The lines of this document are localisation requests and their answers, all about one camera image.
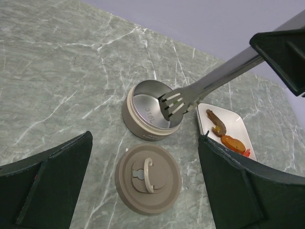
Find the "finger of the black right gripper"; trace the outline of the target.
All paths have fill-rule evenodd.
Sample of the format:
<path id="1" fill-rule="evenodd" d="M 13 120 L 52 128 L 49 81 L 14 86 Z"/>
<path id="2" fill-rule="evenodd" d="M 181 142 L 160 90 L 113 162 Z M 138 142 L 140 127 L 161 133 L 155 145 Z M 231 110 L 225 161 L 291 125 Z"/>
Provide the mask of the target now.
<path id="1" fill-rule="evenodd" d="M 304 96 L 304 29 L 257 33 L 250 39 L 250 45 L 295 96 Z"/>

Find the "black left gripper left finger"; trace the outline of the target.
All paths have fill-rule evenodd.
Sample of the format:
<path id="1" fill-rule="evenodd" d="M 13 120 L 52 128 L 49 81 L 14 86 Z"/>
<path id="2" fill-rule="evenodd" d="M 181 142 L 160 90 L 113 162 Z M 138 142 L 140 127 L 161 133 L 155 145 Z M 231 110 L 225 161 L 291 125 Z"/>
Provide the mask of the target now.
<path id="1" fill-rule="evenodd" d="M 0 167 L 2 229 L 68 229 L 92 151 L 87 131 Z"/>

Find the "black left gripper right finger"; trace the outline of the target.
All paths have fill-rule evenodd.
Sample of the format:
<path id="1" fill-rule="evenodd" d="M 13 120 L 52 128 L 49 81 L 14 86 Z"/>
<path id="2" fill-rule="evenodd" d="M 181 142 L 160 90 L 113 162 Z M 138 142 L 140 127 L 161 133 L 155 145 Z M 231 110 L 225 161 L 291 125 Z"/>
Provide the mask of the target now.
<path id="1" fill-rule="evenodd" d="M 198 139 L 198 154 L 218 229 L 303 229 L 305 179 Z"/>

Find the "red cooked shrimp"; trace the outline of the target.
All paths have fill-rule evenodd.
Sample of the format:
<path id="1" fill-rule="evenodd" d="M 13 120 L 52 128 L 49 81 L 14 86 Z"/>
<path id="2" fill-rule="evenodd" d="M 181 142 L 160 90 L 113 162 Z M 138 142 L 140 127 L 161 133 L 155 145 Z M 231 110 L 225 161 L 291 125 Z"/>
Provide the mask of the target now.
<path id="1" fill-rule="evenodd" d="M 249 157 L 250 154 L 251 154 L 251 150 L 250 150 L 250 149 L 247 149 L 247 150 L 245 150 L 245 151 L 242 153 L 242 155 L 245 156 L 245 157 Z"/>

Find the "steel serving tongs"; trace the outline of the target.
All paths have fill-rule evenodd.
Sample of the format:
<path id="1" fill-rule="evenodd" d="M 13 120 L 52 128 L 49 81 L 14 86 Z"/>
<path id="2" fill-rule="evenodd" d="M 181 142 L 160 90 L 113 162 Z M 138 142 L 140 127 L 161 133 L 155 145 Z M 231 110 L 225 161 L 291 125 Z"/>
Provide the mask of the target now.
<path id="1" fill-rule="evenodd" d="M 303 11 L 274 31 L 295 29 L 305 29 L 305 13 Z M 185 113 L 193 110 L 209 93 L 262 62 L 264 59 L 250 46 L 193 84 L 165 93 L 159 97 L 159 105 L 164 118 L 167 121 L 172 121 L 182 117 Z M 168 119 L 164 115 L 164 99 L 177 93 L 181 93 L 185 104 Z"/>

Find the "sushi roll piece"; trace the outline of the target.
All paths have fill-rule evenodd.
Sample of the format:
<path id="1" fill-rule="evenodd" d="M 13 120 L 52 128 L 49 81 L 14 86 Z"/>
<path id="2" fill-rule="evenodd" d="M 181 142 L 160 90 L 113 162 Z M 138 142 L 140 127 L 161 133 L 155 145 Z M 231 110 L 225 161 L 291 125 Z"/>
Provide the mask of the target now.
<path id="1" fill-rule="evenodd" d="M 183 106 L 185 102 L 181 93 L 174 94 L 166 99 L 164 99 L 164 115 L 166 118 L 170 118 L 172 115 L 177 113 Z"/>

